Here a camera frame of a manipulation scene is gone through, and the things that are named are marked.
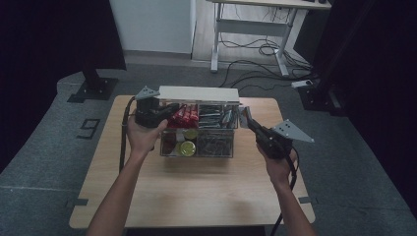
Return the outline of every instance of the gray carpet floor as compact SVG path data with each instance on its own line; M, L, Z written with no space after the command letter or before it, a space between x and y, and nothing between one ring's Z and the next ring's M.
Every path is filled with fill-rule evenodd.
M243 73L233 71L229 80ZM114 97L136 94L145 85L153 89L161 85L217 87L225 70L212 74L209 67L128 64L127 72L101 70L99 74L119 79L110 99L69 103L67 99L84 78L75 74L62 79L50 109L1 174L0 235L84 235L85 230L72 229L68 223ZM237 88L258 85L270 89L274 84L284 83L258 79L242 82ZM283 118L315 139L314 144L294 145L300 152L319 235L416 235L416 219L348 118L304 110L291 87L248 87L240 90L240 96L275 98ZM80 129L85 119L100 120L91 140L77 138L86 134ZM151 233L147 229L142 233L187 235L187 229L181 230ZM238 230L229 229L224 235ZM270 232L269 225L265 232ZM278 233L285 235L284 227Z

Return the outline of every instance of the white wall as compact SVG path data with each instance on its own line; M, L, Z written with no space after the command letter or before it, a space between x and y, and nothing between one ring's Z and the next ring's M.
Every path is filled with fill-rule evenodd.
M196 0L110 0L124 50L191 53Z

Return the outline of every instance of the desk leg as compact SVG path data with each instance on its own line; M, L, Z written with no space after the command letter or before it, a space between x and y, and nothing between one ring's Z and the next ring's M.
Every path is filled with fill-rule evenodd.
M278 62L279 69L281 70L281 74L284 77L289 76L289 74L288 74L288 70L286 69L285 61L284 61L284 58L282 57L282 54L284 53L285 45L288 41L289 34L291 33L292 26L294 24L294 19L295 19L296 15L297 15L297 9L296 8L291 9L291 14L289 16L289 22L288 22L287 27L285 29L284 36L282 37L281 45L279 45L279 49L274 50L276 61Z
M218 64L218 23L220 22L221 16L221 3L217 3L217 16L215 19L215 26L214 26L214 46L212 47L211 52L211 72L217 73L217 64Z

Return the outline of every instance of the hand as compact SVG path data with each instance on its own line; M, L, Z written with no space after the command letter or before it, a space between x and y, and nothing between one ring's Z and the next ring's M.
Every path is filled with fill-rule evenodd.
M267 163L267 173L275 189L280 187L289 187L288 175L291 173L291 169L289 168L287 160L285 158L271 159L259 145L257 145L257 148L265 158L265 162ZM289 156L291 157L292 162L298 158L294 149L291 150Z
M135 122L135 117L129 117L128 121L128 139L131 145L131 152L138 151L148 154L159 137L159 134L166 128L167 120L160 122L159 126L154 129L146 128Z

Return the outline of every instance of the forearm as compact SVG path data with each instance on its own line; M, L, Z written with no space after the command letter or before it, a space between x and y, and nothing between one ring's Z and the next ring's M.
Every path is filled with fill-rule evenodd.
M122 172L98 207L87 235L122 234L145 156L144 153L131 152Z
M316 235L288 184L275 184L282 217L288 235Z

